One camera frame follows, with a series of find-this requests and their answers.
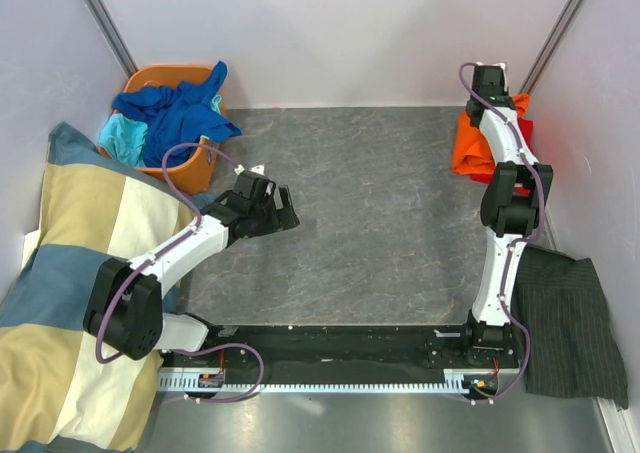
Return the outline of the orange plastic basket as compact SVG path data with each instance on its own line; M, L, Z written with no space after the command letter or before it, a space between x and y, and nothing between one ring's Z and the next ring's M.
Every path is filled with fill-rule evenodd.
M199 83L208 77L213 67L201 65L155 65L142 68L130 77L123 92L137 91L144 86L175 87L182 80ZM199 140L195 144L195 154L186 163L177 167L168 167L166 164L162 164L159 168L132 167L159 180L164 178L162 168L166 167L170 179L181 191L187 194L201 193L209 187L218 157L217 153L211 152L207 148L219 145L220 143L208 138ZM98 148L104 157L112 159L99 144Z

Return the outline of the teal t shirt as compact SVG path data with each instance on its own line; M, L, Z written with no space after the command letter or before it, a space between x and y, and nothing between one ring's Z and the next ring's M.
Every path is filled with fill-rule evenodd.
M221 103L222 96L218 94L212 100L212 107L222 114ZM114 160L128 166L146 167L142 162L142 148L145 144L146 133L146 124L130 120L116 110L102 128L98 144ZM191 145L192 151L190 158L195 154L196 143ZM168 150L168 154L162 159L162 164L168 166L167 160L169 154L173 152L173 149Z

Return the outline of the right aluminium frame post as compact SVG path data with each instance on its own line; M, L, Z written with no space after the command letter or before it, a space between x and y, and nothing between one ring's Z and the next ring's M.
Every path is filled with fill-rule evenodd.
M518 93L532 95L544 72L552 62L587 0L566 0L553 26L545 37L532 65L521 82Z

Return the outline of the aluminium frame post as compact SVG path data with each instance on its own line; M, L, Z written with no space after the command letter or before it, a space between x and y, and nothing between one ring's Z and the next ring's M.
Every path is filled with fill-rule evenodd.
M83 0L107 44L128 77L138 71L137 64L103 0Z
M587 0L566 0L553 26L545 37L532 65L521 82L518 93L532 95L544 72L552 62Z

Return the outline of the left aluminium frame post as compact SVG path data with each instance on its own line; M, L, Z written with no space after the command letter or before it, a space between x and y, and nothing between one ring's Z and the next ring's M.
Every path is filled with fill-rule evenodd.
M83 0L107 44L128 77L138 71L137 64L103 0Z

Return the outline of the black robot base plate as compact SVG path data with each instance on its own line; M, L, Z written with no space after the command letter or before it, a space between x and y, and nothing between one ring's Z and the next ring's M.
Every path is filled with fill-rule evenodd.
M162 368L214 368L241 383L435 382L445 370L490 375L519 367L502 354L465 348L464 325L216 327L201 357L168 353Z

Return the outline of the blue t shirt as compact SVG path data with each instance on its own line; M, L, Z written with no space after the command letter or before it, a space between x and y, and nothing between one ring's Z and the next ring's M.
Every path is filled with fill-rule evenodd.
M228 73L218 62L208 77L199 82L182 80L175 87L144 86L118 94L113 107L126 118L147 125L142 162L159 168L169 149L167 165L176 167L191 155L193 143L205 136L216 143L241 135L231 120L212 107Z

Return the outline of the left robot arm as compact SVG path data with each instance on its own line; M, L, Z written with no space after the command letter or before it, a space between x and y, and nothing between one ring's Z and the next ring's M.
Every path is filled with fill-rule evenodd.
M289 187L246 170L232 189L197 210L168 240L130 260L106 260L98 269L83 322L96 339L97 361L107 364L121 356L140 360L161 350L185 354L198 366L211 365L220 344L208 335L207 324L165 312L164 298L195 267L236 241L299 224Z

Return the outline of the folded red t shirt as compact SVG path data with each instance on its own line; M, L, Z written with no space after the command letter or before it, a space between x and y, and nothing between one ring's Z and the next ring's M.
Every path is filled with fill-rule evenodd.
M523 138L525 140L525 143L526 143L527 147L529 149L531 149L532 148L531 139L532 139L534 123L531 120L519 118L518 119L518 125L519 125L520 131L521 131L521 133L523 135ZM492 179L492 176L493 176L492 173L472 173L470 175L470 178L473 181L478 182L478 183L489 184L491 179ZM530 192L529 189L525 188L521 184L516 184L514 186L514 191L516 193L522 194L522 195L527 195Z

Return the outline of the blue beige checked pillow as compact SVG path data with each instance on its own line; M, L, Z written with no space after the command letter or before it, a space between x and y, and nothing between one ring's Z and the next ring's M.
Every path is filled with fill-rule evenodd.
M103 365L83 329L99 267L155 248L193 218L166 185L101 156L68 124L49 136L36 245L1 305L1 448L139 444L161 359Z

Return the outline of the dark striped cloth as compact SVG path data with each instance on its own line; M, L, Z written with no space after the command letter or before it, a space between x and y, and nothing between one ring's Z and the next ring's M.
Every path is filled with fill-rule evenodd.
M629 407L623 357L591 259L527 246L519 262L516 318L531 337L525 373L530 394L602 398Z

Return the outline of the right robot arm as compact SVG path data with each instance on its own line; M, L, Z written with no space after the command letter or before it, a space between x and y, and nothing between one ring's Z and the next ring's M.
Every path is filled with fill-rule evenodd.
M459 78L469 92L465 112L487 141L495 164L480 206L487 249L480 290L458 354L477 367L512 348L511 300L525 246L541 236L553 169L539 162L518 124L506 65L468 62Z

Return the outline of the orange t shirt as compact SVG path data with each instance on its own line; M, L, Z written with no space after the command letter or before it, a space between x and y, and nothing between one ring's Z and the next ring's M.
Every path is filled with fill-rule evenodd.
M518 119L524 118L531 98L525 93L513 97ZM461 112L456 127L451 170L462 176L472 173L494 173L495 162L489 144L478 128L470 126L469 117Z

